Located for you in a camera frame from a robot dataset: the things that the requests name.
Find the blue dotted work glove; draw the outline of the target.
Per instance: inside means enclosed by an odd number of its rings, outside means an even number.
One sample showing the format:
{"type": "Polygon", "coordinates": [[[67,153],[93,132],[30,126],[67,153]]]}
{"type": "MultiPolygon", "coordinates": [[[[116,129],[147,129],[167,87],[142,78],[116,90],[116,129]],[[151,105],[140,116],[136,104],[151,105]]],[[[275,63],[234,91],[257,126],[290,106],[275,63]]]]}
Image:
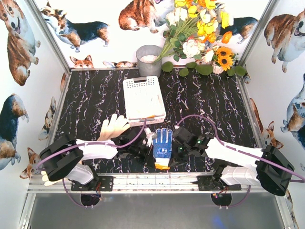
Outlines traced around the blue dotted work glove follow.
{"type": "Polygon", "coordinates": [[[153,157],[169,158],[172,154],[172,135],[171,129],[162,128],[156,130],[157,137],[153,140],[153,157]]]}

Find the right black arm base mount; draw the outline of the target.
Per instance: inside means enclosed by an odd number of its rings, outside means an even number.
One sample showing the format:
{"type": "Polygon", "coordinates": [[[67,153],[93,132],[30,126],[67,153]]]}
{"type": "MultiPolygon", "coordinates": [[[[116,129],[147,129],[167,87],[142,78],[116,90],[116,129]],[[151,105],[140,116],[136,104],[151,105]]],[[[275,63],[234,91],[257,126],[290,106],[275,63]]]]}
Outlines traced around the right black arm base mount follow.
{"type": "Polygon", "coordinates": [[[220,175],[201,175],[197,176],[197,180],[191,182],[198,186],[200,191],[239,191],[241,185],[228,185],[220,179],[220,175]]]}

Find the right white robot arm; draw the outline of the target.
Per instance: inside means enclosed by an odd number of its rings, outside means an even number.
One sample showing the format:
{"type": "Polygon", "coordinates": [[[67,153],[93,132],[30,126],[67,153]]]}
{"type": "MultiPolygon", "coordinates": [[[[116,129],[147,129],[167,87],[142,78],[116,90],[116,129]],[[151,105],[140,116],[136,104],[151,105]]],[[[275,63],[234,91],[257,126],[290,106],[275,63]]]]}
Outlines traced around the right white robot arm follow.
{"type": "Polygon", "coordinates": [[[286,195],[294,167],[274,146],[264,149],[239,146],[210,134],[196,136],[184,127],[174,130],[172,140],[180,153],[223,161],[225,164],[216,177],[221,185],[257,186],[276,196],[286,195]]]}

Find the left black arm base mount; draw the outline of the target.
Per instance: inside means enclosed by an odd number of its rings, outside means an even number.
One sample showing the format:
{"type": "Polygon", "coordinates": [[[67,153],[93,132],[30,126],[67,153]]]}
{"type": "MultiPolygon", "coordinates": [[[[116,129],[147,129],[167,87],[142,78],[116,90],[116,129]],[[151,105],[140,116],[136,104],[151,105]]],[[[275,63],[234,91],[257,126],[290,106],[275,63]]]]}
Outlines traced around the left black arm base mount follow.
{"type": "Polygon", "coordinates": [[[72,181],[71,191],[112,191],[113,176],[100,176],[91,167],[93,171],[93,180],[83,185],[78,181],[72,181]]]}

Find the white glove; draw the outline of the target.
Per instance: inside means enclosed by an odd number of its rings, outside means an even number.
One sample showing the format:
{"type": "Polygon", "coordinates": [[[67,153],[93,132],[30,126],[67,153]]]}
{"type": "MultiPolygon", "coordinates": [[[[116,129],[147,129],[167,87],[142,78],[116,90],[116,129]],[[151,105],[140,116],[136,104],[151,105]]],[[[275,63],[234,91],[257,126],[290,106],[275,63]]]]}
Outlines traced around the white glove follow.
{"type": "Polygon", "coordinates": [[[160,169],[160,170],[168,170],[170,169],[169,167],[169,158],[156,158],[155,159],[155,168],[160,169]]]}

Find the yellow palm glove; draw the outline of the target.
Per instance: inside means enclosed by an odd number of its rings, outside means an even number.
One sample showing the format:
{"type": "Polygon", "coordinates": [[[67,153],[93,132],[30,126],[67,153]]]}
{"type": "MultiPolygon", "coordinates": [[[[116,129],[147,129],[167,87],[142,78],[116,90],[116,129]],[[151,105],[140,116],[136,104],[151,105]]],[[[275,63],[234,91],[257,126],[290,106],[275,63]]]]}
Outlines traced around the yellow palm glove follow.
{"type": "Polygon", "coordinates": [[[165,111],[156,91],[139,89],[130,96],[129,119],[163,116],[165,111]]]}

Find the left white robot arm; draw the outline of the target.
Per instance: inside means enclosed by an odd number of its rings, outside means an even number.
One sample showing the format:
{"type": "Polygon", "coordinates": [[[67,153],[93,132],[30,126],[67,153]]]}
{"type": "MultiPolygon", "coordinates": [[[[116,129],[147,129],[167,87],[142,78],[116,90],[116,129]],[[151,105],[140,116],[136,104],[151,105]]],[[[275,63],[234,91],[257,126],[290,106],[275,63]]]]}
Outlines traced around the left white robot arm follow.
{"type": "Polygon", "coordinates": [[[129,156],[146,161],[152,157],[155,138],[156,133],[148,128],[131,139],[121,135],[103,141],[85,141],[68,134],[40,152],[41,162],[37,168],[43,170],[41,173],[45,186],[51,186],[62,179],[88,185],[96,179],[96,175],[94,169],[82,164],[82,161],[116,160],[129,156]]]}

